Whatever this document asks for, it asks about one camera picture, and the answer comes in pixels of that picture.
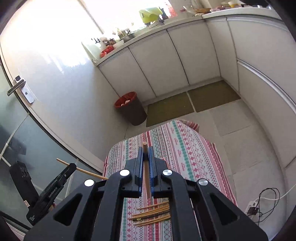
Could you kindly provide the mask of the wooden chopstick lone front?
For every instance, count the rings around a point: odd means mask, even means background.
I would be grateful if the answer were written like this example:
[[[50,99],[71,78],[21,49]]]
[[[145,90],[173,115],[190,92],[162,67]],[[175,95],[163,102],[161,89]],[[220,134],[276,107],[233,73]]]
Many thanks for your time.
[[[150,187],[150,179],[149,179],[148,143],[142,142],[142,147],[143,147],[145,188],[147,191],[147,199],[150,199],[151,198],[151,187]]]

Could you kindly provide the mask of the wooden chopstick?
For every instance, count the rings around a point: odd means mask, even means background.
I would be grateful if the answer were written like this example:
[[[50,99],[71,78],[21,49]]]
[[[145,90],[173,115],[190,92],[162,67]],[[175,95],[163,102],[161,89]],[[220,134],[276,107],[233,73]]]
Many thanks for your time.
[[[139,213],[139,214],[135,214],[135,215],[133,215],[132,217],[130,217],[129,220],[135,220],[135,219],[134,219],[135,217],[140,217],[140,216],[143,216],[143,215],[146,215],[146,214],[149,214],[149,213],[155,213],[155,212],[159,212],[159,211],[167,210],[167,209],[170,210],[170,208],[169,208],[168,205],[165,205],[165,206],[163,206],[163,207],[158,207],[158,208],[153,209],[153,210],[149,210],[149,211],[146,211],[146,212],[142,212],[142,213]]]
[[[152,207],[158,207],[158,206],[161,206],[161,205],[167,205],[168,203],[169,203],[169,201],[164,201],[164,202],[160,202],[160,203],[145,206],[145,207],[140,207],[140,208],[137,208],[137,210],[142,210],[142,209],[147,209],[147,208],[152,208]]]
[[[67,165],[67,166],[70,165],[70,163],[67,163],[66,161],[63,161],[63,160],[61,160],[61,159],[59,159],[59,158],[57,158],[56,160],[57,160],[58,162],[64,164],[64,165]],[[81,168],[79,168],[79,167],[76,167],[76,170],[79,171],[79,172],[81,172],[81,173],[84,173],[84,174],[87,174],[87,175],[89,175],[89,176],[96,177],[96,178],[99,178],[99,179],[102,179],[102,180],[107,180],[107,179],[108,179],[107,177],[101,176],[101,175],[96,174],[96,173],[92,173],[92,172],[90,172],[90,171],[86,171],[86,170],[81,169]]]
[[[162,217],[162,216],[166,216],[166,215],[170,215],[170,214],[169,214],[169,213],[165,213],[165,214],[162,214],[162,215],[159,215],[159,216],[155,216],[155,217],[151,217],[151,218],[147,218],[147,219],[142,219],[142,220],[132,220],[132,221],[135,222],[135,223],[141,223],[141,222],[145,222],[145,221],[153,220],[153,219],[155,219],[155,218]]]
[[[166,215],[166,216],[155,218],[153,220],[149,220],[149,221],[145,221],[145,222],[141,222],[141,223],[136,223],[135,225],[136,226],[151,225],[151,224],[154,224],[154,223],[158,223],[158,222],[161,222],[161,221],[168,220],[170,218],[171,218],[170,215]]]

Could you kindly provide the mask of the black chopstick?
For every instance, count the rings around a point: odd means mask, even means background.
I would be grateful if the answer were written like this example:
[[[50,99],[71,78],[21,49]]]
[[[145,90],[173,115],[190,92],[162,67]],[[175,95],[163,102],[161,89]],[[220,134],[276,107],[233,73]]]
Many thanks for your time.
[[[159,215],[162,215],[162,214],[165,214],[165,213],[169,213],[169,212],[170,212],[170,210],[167,209],[167,210],[162,210],[162,211],[155,212],[155,213],[149,213],[149,214],[146,214],[146,215],[143,215],[143,216],[140,216],[140,217],[135,217],[134,219],[135,220],[142,220],[142,219],[147,219],[147,218],[159,216]]]

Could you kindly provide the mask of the patterned striped tablecloth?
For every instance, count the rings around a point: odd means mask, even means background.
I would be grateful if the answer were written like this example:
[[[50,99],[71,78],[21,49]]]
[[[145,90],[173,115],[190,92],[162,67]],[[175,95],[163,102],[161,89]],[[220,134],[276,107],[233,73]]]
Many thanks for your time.
[[[138,148],[147,142],[153,147],[155,157],[166,161],[169,169],[191,181],[200,178],[209,180],[230,201],[236,203],[217,148],[199,133],[199,127],[192,121],[176,119],[115,144],[106,157],[104,176],[110,177],[122,170],[126,161],[136,158]],[[145,190],[140,198],[126,198],[120,240],[172,240],[170,220],[137,227],[130,219],[139,208],[165,201],[165,198],[148,198]]]

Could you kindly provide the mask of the olive floor mat left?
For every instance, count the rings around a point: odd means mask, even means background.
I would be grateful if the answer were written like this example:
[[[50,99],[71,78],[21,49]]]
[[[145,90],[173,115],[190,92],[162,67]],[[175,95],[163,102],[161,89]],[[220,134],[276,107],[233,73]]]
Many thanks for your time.
[[[193,113],[186,92],[152,103],[147,107],[147,127]]]

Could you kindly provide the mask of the olive floor mat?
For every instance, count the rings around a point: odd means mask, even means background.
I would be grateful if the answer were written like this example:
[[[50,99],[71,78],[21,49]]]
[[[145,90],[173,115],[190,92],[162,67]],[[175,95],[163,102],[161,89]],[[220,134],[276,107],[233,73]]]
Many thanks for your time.
[[[147,127],[193,113],[186,92],[152,103],[147,107]]]
[[[188,91],[196,112],[215,108],[240,99],[240,96],[224,80]]]

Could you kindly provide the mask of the red lined trash bin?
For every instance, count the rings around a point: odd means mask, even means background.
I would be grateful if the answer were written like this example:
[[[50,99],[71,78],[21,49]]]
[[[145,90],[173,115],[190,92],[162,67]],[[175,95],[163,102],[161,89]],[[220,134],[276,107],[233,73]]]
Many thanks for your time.
[[[132,91],[121,96],[114,104],[115,109],[134,126],[142,124],[147,114],[137,93]]]

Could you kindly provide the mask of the olive floor mat right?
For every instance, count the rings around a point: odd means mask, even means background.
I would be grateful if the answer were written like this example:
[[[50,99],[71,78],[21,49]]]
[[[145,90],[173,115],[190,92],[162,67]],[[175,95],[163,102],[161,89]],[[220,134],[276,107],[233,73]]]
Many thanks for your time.
[[[196,112],[215,108],[240,99],[240,96],[224,80],[188,91]]]

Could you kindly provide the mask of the white power strip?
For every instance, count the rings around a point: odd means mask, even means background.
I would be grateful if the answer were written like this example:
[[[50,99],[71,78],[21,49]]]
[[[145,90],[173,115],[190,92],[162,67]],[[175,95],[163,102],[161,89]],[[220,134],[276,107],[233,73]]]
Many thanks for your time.
[[[256,198],[255,200],[252,200],[248,203],[246,209],[245,209],[245,214],[248,217],[254,217],[254,216],[259,216],[260,211],[259,211],[259,198]]]

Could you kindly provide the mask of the green plastic dish rack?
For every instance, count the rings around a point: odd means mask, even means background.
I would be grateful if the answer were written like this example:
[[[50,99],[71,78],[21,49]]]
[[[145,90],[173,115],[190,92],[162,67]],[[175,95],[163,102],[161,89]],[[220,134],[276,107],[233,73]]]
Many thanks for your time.
[[[163,14],[160,8],[141,9],[139,11],[140,17],[144,24],[162,20],[160,16]]]

